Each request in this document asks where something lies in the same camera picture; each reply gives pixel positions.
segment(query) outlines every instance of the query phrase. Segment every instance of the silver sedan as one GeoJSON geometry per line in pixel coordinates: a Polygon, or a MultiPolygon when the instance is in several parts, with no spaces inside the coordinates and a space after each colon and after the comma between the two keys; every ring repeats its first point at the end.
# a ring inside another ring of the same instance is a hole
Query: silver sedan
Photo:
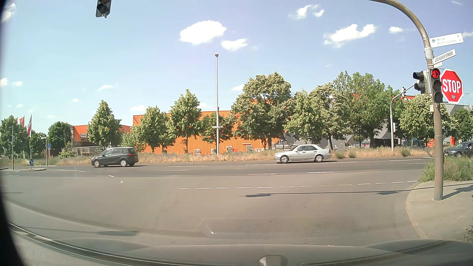
{"type": "Polygon", "coordinates": [[[276,162],[287,163],[289,161],[311,160],[321,162],[331,158],[330,150],[322,149],[319,145],[305,144],[299,145],[290,151],[278,152],[274,155],[276,162]]]}

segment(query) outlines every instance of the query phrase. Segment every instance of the direction sign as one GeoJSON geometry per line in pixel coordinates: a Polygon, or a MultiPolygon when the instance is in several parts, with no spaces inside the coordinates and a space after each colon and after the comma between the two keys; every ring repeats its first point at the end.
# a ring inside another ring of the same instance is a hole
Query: direction sign
{"type": "Polygon", "coordinates": [[[459,44],[463,42],[463,36],[461,33],[443,35],[439,37],[430,38],[430,46],[432,48],[450,45],[450,44],[459,44]]]}
{"type": "Polygon", "coordinates": [[[444,60],[447,60],[448,58],[452,58],[452,57],[454,57],[455,55],[456,55],[455,49],[453,49],[453,50],[448,51],[448,52],[446,52],[446,53],[444,53],[444,54],[441,54],[441,55],[439,55],[439,56],[437,56],[437,57],[434,57],[434,59],[432,59],[432,62],[433,62],[434,64],[437,64],[437,63],[440,63],[440,62],[442,62],[442,61],[444,61],[444,60]]]}
{"type": "Polygon", "coordinates": [[[463,97],[463,82],[452,69],[444,69],[440,75],[442,94],[450,104],[458,104],[463,97]]]}

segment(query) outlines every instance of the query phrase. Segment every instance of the stop sign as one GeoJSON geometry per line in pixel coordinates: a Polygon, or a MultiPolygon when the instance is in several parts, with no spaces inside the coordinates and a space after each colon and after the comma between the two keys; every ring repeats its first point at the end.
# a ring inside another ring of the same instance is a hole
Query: stop sign
{"type": "Polygon", "coordinates": [[[455,70],[444,69],[440,75],[442,94],[450,104],[458,104],[463,97],[463,83],[455,70]]]}

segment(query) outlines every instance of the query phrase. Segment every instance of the dark car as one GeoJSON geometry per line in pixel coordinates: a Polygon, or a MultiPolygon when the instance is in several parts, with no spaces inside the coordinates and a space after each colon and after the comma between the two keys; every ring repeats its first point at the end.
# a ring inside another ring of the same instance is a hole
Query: dark car
{"type": "Polygon", "coordinates": [[[462,142],[453,148],[445,149],[444,154],[446,156],[471,157],[473,155],[473,142],[462,142]]]}
{"type": "Polygon", "coordinates": [[[126,167],[127,165],[133,166],[138,162],[138,154],[134,148],[121,147],[121,148],[109,148],[93,157],[91,164],[94,167],[108,166],[108,165],[120,165],[126,167]]]}

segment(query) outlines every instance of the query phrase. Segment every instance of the flag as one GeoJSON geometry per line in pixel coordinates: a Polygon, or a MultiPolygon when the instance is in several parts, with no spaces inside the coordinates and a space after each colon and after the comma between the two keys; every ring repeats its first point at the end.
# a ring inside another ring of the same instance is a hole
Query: flag
{"type": "Polygon", "coordinates": [[[31,137],[31,118],[33,118],[33,115],[31,115],[30,122],[28,122],[28,137],[31,137]]]}

